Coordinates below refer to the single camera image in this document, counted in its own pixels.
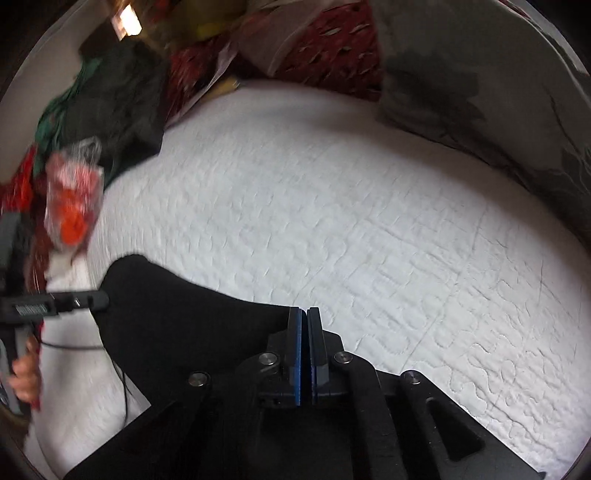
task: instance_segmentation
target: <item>bed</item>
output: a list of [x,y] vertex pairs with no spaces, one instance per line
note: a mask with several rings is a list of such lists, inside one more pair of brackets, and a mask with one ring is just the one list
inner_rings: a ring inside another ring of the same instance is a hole
[[[86,258],[50,287],[97,286],[140,252],[240,299],[318,306],[346,349],[423,372],[561,478],[591,436],[587,253],[513,181],[376,113],[278,82],[205,103],[108,189]],[[100,341],[84,312],[43,335]],[[121,428],[123,392],[103,352],[43,349],[41,367],[27,455],[52,478]],[[144,408],[134,392],[130,420]]]

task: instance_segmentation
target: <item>black cloth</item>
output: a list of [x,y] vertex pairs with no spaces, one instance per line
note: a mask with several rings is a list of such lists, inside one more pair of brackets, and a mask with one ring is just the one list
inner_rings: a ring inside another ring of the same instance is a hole
[[60,144],[98,137],[105,185],[157,155],[164,135],[168,61],[142,41],[124,38],[102,58],[94,75],[71,100]]
[[140,255],[115,261],[101,289],[110,301],[95,313],[103,344],[153,406],[173,400],[192,372],[233,372],[287,328],[288,307],[231,298]]

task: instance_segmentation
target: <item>black cable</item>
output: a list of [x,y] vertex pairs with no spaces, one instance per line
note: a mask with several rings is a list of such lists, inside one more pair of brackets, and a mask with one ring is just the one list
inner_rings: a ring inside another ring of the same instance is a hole
[[92,346],[70,346],[70,345],[56,345],[55,343],[48,343],[44,341],[39,342],[40,345],[49,347],[49,348],[56,348],[58,350],[74,350],[76,352],[85,352],[85,351],[95,351],[95,350],[104,350],[105,347],[102,345],[92,345]]
[[[70,351],[74,351],[74,352],[89,352],[89,351],[98,351],[98,350],[106,351],[105,347],[103,347],[102,345],[100,345],[100,346],[99,345],[90,345],[90,346],[56,345],[55,343],[48,343],[48,342],[44,342],[43,340],[39,340],[39,344],[46,346],[48,348],[55,348],[58,350],[70,350]],[[117,377],[119,378],[119,380],[121,381],[121,384],[123,385],[123,397],[125,399],[125,418],[123,420],[123,426],[121,427],[121,430],[123,430],[125,428],[125,426],[127,425],[127,421],[129,420],[129,398],[127,397],[127,393],[129,392],[129,389],[127,388],[127,378],[126,378],[123,370],[121,371],[121,373],[119,373],[119,370],[117,369],[117,366],[115,365],[115,362],[113,361],[112,358],[111,358],[111,363],[113,364],[113,368],[115,369],[115,373],[117,374]]]
[[117,377],[119,377],[119,380],[121,380],[121,384],[123,385],[123,397],[125,399],[125,418],[123,420],[123,426],[121,427],[121,430],[123,430],[127,425],[127,421],[129,420],[129,399],[127,397],[129,390],[127,388],[127,379],[125,378],[125,373],[123,370],[121,371],[121,374],[119,373],[119,369],[117,369],[117,365],[115,365],[113,359],[111,359],[111,363],[113,364],[113,368],[115,369]]

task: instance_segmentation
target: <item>gray fabric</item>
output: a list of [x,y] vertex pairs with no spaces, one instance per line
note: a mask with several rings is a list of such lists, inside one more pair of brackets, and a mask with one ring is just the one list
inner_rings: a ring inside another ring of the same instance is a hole
[[498,0],[371,0],[401,128],[472,153],[539,195],[591,247],[591,79]]

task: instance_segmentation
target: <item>bolt head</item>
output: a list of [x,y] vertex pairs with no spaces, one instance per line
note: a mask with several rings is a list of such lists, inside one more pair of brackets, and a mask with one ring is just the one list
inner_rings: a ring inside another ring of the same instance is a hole
[[348,364],[353,359],[353,354],[349,352],[337,352],[333,358],[338,364]]
[[404,379],[412,385],[418,385],[421,382],[421,374],[417,371],[409,370],[404,372]]
[[272,352],[262,353],[261,356],[259,357],[259,363],[261,365],[266,365],[268,367],[270,367],[271,365],[275,365],[278,360],[279,360],[279,357],[276,356],[276,354],[274,354]]
[[207,385],[208,381],[208,375],[203,372],[194,372],[189,375],[189,385],[192,387],[203,387],[204,385]]

